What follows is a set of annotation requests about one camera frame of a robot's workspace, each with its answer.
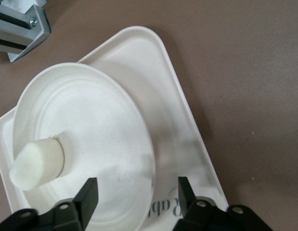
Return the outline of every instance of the metal bracket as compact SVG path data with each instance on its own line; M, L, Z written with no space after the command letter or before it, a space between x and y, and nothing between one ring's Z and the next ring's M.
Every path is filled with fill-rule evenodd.
M59 201L40 216L32 208L19 210L0 223L0 231L84 231L97 203L97 179L89 178L73 200Z
M36 48L50 32L41 7L32 5L23 14L0 4L0 51L7 52L11 62Z
M187 177L179 177L178 183L183 219L173 231L272 231L250 208L233 205L224 212L210 200L196 197Z

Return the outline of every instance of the white plate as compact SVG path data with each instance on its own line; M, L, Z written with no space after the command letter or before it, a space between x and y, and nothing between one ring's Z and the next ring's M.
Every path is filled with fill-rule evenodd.
M84 64L47 68L26 87L13 127L14 157L29 141L56 137L65 166L55 180L24 192L40 213L97 177L99 203L86 230L137 230L153 195L155 161L144 120L110 77Z
M226 211L227 200L158 35L142 26L125 28L79 62L115 80L133 99L149 129L156 180L152 204L140 230L171 231L181 218L178 176L187 176L196 195L212 198ZM15 110L0 118L0 173L12 212L29 207L24 193L9 179Z

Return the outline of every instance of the screw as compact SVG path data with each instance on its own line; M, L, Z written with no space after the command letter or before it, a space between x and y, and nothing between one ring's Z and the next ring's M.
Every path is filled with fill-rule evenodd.
M33 27L35 27L35 26L37 25L37 23L38 23L38 21L37 21L37 19L36 19L35 17L31 18L31 20L30 20L30 24L31 24Z
M60 209L66 209L67 207L68 207L68 204L60 205Z
M204 201L197 201L197 205L203 208L207 206L207 204Z
M24 212L22 215L20 215L21 218L26 218L29 217L31 215L30 212Z
M243 214L244 213L244 210L240 207L233 207L232 211L235 212L235 213L238 213L238 214Z

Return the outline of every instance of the bolt head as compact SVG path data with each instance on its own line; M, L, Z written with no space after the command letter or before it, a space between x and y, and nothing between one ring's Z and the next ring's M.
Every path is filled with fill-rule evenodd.
M200 206L200 207L203 207L203 208L207 206L206 202L201 201L201 200L197 201L197 205Z
M31 212L27 211L27 212L24 212L22 215L20 215L21 218L26 218L26 217L29 217L31 215Z
M233 207L232 211L235 212L235 213L238 213L238 214L243 214L244 213L244 210L240 207Z
M31 18L31 20L30 20L30 24L31 24L32 26L36 26L36 25L38 24L37 19L36 19L36 18Z

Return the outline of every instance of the white foam block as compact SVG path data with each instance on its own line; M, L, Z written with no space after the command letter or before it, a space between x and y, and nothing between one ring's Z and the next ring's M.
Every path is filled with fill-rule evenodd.
M58 140L31 141L15 159L10 178L16 187L27 191L55 179L63 165L64 153Z

